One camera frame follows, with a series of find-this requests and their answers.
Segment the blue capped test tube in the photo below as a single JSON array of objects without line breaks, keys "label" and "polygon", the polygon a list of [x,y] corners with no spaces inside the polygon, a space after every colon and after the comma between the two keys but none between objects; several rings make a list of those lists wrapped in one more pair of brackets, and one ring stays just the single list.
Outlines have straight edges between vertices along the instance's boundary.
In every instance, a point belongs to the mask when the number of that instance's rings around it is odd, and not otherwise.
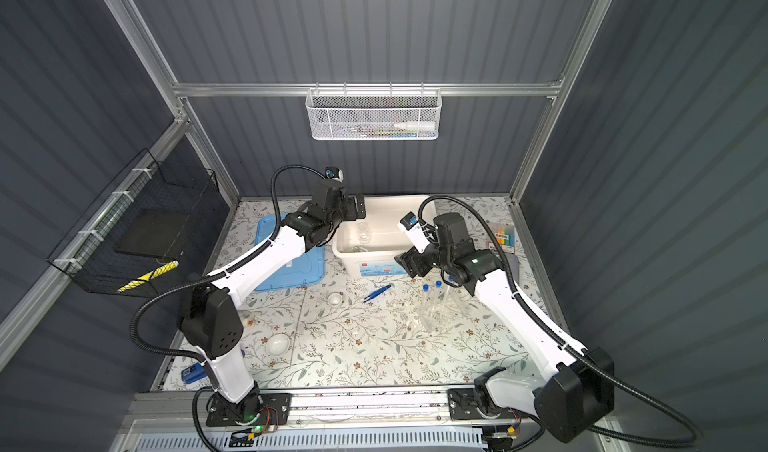
[{"label": "blue capped test tube", "polygon": [[434,310],[437,310],[444,305],[446,291],[447,287],[445,284],[441,280],[437,280],[434,284],[433,295],[431,298],[431,306]]},{"label": "blue capped test tube", "polygon": [[430,328],[429,306],[430,306],[430,285],[425,283],[422,285],[420,293],[421,302],[418,307],[419,319],[425,329]]}]

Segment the clear test tube rack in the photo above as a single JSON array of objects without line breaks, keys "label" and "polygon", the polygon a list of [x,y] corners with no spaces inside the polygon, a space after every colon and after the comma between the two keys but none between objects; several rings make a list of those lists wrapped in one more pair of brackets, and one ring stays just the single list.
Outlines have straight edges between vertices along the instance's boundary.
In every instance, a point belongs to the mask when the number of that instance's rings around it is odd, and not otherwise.
[{"label": "clear test tube rack", "polygon": [[[436,281],[437,280],[433,282],[424,282],[417,285],[412,298],[413,304],[410,307],[406,317],[406,325],[411,330],[424,330],[428,334],[438,333],[455,327],[460,321],[466,320],[469,317],[469,314],[464,310],[463,303],[460,300],[458,294],[459,290],[444,280],[441,280],[447,287],[447,291],[445,292],[444,305],[439,307],[437,310],[433,309],[431,306],[431,298]],[[418,307],[421,302],[420,293],[422,290],[422,285],[425,283],[430,285],[429,329],[424,328],[418,314]]]}]

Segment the white plastic storage bin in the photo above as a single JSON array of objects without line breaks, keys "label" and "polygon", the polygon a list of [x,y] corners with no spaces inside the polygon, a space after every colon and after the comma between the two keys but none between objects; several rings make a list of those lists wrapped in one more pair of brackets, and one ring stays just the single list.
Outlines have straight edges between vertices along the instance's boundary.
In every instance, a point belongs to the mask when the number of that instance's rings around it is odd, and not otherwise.
[{"label": "white plastic storage bin", "polygon": [[[394,257],[412,248],[413,244],[398,225],[409,212],[416,214],[427,195],[366,197],[366,218],[342,222],[332,240],[332,251],[345,271],[353,278],[374,278],[405,275]],[[370,244],[357,240],[358,221],[371,228]]]}]

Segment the blue plastic tweezers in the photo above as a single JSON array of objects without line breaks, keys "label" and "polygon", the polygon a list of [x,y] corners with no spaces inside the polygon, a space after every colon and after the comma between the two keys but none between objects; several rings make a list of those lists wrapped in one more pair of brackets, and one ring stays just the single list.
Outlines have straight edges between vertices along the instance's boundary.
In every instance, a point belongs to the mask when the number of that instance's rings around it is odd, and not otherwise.
[{"label": "blue plastic tweezers", "polygon": [[368,295],[367,295],[367,296],[366,296],[366,297],[363,299],[363,302],[364,302],[364,303],[368,303],[368,302],[370,302],[370,301],[374,300],[375,298],[377,298],[377,297],[379,297],[380,295],[382,295],[382,294],[384,294],[385,292],[387,292],[387,291],[388,291],[389,289],[391,289],[392,287],[393,287],[393,284],[392,284],[392,283],[390,283],[390,284],[387,284],[387,285],[385,285],[385,286],[382,286],[382,287],[379,287],[378,289],[376,289],[376,290],[374,290],[373,292],[369,293],[369,294],[368,294]]}]

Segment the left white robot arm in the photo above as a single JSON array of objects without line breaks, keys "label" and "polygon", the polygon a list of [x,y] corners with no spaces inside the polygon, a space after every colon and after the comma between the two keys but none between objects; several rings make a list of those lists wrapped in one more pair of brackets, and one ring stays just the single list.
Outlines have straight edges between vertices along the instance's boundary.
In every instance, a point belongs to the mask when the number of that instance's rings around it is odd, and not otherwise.
[{"label": "left white robot arm", "polygon": [[338,178],[314,185],[304,207],[283,214],[274,202],[273,231],[234,261],[212,271],[183,298],[178,328],[200,362],[213,390],[232,404],[257,394],[242,356],[240,308],[266,279],[302,255],[322,248],[344,222],[366,218],[365,198]]}]

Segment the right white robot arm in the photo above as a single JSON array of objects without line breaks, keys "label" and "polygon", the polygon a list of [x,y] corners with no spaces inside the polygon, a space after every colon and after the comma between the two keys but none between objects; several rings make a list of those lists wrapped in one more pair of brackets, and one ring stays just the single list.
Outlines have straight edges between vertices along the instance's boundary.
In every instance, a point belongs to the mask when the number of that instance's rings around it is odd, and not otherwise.
[{"label": "right white robot arm", "polygon": [[484,304],[523,345],[538,375],[522,378],[494,367],[474,381],[473,395],[457,402],[460,418],[496,418],[515,412],[537,419],[560,442],[568,443],[610,413],[613,385],[566,351],[583,345],[550,319],[507,274],[500,255],[475,247],[464,218],[436,216],[432,224],[406,213],[398,223],[412,246],[396,256],[410,277],[433,269]]}]

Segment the colourful marker pack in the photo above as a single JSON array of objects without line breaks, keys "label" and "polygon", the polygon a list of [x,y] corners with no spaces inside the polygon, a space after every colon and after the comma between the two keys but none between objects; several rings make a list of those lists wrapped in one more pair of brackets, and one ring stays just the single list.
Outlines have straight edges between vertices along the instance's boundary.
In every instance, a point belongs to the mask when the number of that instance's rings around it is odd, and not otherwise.
[{"label": "colourful marker pack", "polygon": [[492,226],[494,237],[506,253],[515,253],[515,228],[509,224]]}]

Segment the blue plastic bin lid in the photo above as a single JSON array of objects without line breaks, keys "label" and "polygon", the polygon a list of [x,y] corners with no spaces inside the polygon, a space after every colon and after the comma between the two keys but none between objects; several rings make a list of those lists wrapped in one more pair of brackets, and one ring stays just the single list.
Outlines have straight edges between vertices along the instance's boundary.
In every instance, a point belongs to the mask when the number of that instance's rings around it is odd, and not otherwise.
[{"label": "blue plastic bin lid", "polygon": [[[260,246],[268,240],[275,226],[273,214],[261,218],[257,224],[254,245]],[[308,286],[321,281],[325,276],[325,250],[312,248],[301,256],[286,262],[262,281],[255,290],[258,292]]]}]

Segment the thin metal stirring rod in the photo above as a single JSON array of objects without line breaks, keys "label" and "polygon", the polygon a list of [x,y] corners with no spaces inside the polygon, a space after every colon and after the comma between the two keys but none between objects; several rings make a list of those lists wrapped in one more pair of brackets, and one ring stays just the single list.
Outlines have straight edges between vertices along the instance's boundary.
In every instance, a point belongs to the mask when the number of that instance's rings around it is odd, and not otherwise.
[{"label": "thin metal stirring rod", "polygon": [[307,286],[301,286],[301,287],[297,288],[297,292],[301,293],[301,301],[299,302],[299,308],[298,308],[298,312],[297,312],[297,315],[296,315],[295,328],[294,328],[294,331],[293,331],[293,333],[291,335],[291,348],[290,348],[290,355],[289,355],[289,364],[290,364],[290,366],[293,366],[294,359],[295,359],[296,345],[297,345],[297,340],[298,340],[299,335],[300,335],[302,313],[303,313],[304,304],[305,304],[305,301],[306,301],[307,289],[308,289]]}]

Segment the white bottle in basket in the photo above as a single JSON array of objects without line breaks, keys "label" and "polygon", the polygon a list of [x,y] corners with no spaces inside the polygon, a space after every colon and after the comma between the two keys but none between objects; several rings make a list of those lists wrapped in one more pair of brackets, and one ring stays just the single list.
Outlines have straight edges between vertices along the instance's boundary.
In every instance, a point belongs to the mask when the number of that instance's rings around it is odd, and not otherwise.
[{"label": "white bottle in basket", "polygon": [[393,127],[397,130],[405,130],[411,133],[432,134],[436,132],[437,123],[435,121],[406,121],[394,123]]}]

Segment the white round dish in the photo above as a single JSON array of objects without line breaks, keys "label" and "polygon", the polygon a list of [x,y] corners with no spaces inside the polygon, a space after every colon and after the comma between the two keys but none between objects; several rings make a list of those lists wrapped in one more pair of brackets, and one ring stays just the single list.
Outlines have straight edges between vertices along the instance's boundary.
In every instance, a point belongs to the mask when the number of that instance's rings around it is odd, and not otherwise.
[{"label": "white round dish", "polygon": [[291,346],[291,339],[286,334],[276,334],[266,342],[266,350],[272,356],[284,355]]}]

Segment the yellow black striped item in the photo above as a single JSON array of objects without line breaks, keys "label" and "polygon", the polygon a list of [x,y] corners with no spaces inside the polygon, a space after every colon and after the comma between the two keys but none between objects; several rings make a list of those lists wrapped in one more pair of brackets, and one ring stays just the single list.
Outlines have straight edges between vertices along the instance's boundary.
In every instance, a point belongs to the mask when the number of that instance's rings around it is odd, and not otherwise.
[{"label": "yellow black striped item", "polygon": [[163,274],[165,274],[167,272],[172,271],[178,265],[179,265],[179,261],[178,260],[173,260],[171,262],[168,262],[168,263],[166,263],[166,264],[164,264],[162,266],[159,266],[159,267],[157,267],[157,268],[155,268],[155,269],[145,273],[144,275],[142,275],[142,276],[140,276],[138,278],[135,278],[135,279],[129,281],[127,284],[125,284],[122,287],[120,287],[117,290],[117,292],[118,293],[122,293],[122,292],[126,292],[128,290],[131,290],[131,289],[135,289],[135,288],[137,288],[137,287],[139,287],[141,285],[144,285],[144,284],[150,282],[151,280],[155,279],[156,277],[159,277],[159,276],[161,276],[161,275],[163,275]]}]

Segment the black pad in basket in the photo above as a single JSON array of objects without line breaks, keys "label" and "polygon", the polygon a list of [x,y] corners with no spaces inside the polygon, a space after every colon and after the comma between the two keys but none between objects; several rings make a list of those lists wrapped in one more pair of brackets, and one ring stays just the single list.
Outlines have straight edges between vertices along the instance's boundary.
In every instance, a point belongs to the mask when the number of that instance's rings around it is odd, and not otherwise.
[{"label": "black pad in basket", "polygon": [[192,214],[159,209],[144,209],[117,240],[118,253],[155,259],[178,258],[194,230]]}]

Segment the blue black small device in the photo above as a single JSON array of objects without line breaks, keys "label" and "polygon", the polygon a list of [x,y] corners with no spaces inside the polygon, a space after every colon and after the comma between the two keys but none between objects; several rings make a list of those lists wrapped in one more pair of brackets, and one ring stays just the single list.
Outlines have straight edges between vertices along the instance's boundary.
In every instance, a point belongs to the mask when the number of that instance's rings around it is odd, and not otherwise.
[{"label": "blue black small device", "polygon": [[204,367],[200,364],[193,364],[184,368],[180,372],[180,379],[185,385],[197,383],[207,377]]}]

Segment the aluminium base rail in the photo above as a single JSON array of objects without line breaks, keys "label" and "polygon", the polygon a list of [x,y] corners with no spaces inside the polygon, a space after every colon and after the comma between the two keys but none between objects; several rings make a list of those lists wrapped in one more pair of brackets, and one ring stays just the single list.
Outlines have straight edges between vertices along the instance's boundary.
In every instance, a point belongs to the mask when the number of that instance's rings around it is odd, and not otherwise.
[{"label": "aluminium base rail", "polygon": [[204,423],[212,427],[267,425],[274,430],[340,427],[484,426],[518,423],[521,410],[480,409],[470,384],[267,389],[258,410],[244,420],[219,398],[202,401]]}]

